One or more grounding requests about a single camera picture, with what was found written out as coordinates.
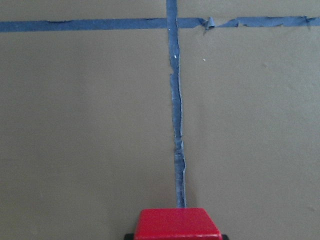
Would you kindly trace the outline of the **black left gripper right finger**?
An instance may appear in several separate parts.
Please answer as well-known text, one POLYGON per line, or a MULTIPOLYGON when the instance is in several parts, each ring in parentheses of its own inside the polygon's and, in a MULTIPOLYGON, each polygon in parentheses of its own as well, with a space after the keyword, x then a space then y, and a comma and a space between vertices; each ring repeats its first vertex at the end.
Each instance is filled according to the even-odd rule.
POLYGON ((229 240, 229 237, 226 234, 222 234, 221 236, 223 240, 229 240))

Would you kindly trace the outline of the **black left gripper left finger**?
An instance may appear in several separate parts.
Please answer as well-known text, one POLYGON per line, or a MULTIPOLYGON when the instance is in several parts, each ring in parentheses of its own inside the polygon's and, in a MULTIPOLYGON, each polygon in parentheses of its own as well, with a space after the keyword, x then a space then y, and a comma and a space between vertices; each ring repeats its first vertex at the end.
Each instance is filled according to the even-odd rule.
POLYGON ((124 235, 124 240, 134 240, 134 238, 135 238, 134 233, 126 233, 124 235))

